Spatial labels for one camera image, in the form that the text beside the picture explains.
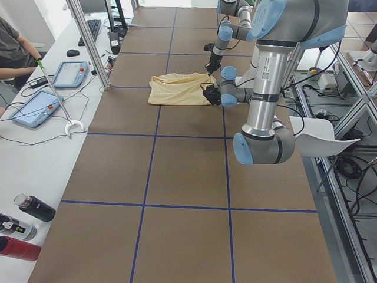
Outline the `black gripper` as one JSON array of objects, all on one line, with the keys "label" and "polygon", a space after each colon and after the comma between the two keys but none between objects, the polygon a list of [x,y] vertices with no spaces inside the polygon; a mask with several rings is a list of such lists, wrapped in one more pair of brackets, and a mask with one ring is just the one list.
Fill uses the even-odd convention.
[{"label": "black gripper", "polygon": [[222,56],[212,53],[210,61],[206,64],[206,70],[208,73],[213,73],[221,67]]}]

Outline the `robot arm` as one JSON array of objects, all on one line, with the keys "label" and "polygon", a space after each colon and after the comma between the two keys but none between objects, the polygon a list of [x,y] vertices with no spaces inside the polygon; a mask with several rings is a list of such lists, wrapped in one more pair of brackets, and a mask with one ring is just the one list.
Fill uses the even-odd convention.
[{"label": "robot arm", "polygon": [[247,122],[233,138],[239,163],[278,164],[295,150],[293,133],[275,117],[289,53],[327,47],[345,34],[347,1],[219,1],[220,13],[240,18],[241,39],[259,50]]},{"label": "robot arm", "polygon": [[217,28],[215,43],[204,46],[210,51],[209,62],[205,65],[208,75],[213,74],[221,67],[222,58],[231,39],[239,41],[253,41],[252,7],[247,1],[218,1],[217,12],[224,15],[224,19]]}]

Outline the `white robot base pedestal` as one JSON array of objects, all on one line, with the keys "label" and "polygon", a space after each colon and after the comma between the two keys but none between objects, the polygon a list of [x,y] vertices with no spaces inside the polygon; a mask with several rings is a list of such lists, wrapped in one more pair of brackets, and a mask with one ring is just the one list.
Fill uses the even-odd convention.
[{"label": "white robot base pedestal", "polygon": [[243,76],[237,76],[235,79],[236,86],[243,88],[253,88],[256,71],[256,68],[250,67]]}]

